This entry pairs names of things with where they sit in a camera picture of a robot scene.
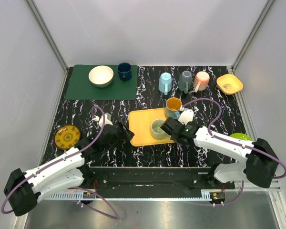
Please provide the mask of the grey-blue faceted mug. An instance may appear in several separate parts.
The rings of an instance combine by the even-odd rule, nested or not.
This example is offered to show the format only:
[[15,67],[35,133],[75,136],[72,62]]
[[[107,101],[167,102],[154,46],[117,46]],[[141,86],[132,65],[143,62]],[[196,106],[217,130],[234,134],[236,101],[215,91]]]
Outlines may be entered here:
[[179,77],[178,88],[187,94],[192,85],[193,76],[190,71],[183,71]]

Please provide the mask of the light blue faceted mug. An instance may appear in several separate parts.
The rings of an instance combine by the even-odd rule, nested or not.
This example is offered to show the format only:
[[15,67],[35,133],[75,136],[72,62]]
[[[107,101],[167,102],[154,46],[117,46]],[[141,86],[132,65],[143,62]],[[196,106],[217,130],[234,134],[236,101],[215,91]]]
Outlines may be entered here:
[[168,95],[172,89],[172,76],[170,73],[161,74],[159,78],[158,89],[161,93],[164,93],[165,96]]

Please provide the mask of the pink mug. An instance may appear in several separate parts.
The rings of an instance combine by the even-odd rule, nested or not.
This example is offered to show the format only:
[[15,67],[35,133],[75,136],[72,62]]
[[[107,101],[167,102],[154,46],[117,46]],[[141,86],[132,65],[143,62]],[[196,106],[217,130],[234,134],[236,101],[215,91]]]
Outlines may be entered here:
[[200,71],[194,78],[194,92],[203,91],[207,88],[210,76],[207,72]]

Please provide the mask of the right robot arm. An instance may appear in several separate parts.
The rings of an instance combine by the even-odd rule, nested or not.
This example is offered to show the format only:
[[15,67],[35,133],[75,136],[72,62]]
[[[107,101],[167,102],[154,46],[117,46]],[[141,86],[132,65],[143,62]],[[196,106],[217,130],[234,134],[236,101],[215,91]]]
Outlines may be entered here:
[[278,157],[270,144],[264,139],[245,141],[209,131],[206,126],[199,126],[191,121],[183,124],[167,118],[161,129],[170,139],[181,144],[194,144],[236,160],[230,164],[218,164],[207,177],[207,184],[218,189],[223,183],[248,180],[252,184],[269,188],[279,165]]

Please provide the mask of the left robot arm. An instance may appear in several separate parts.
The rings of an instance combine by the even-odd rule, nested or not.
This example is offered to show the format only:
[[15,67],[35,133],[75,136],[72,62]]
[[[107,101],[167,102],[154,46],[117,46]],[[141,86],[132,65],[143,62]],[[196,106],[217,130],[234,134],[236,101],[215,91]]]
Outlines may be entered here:
[[93,177],[86,163],[97,153],[128,143],[133,137],[122,122],[105,124],[99,133],[81,138],[53,160],[24,172],[20,168],[13,170],[3,190],[6,198],[1,212],[22,216],[52,194],[78,186],[90,188]]

